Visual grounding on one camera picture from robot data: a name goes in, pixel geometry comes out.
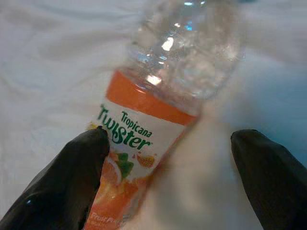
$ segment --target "bottle label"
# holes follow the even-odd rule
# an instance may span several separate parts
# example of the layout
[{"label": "bottle label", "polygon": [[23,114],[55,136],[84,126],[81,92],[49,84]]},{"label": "bottle label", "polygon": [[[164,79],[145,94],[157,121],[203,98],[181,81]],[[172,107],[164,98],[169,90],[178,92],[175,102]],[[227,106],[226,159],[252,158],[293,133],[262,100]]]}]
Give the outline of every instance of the bottle label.
[{"label": "bottle label", "polygon": [[107,130],[111,150],[85,230],[114,230],[129,220],[149,176],[193,120],[115,72],[90,124]]}]

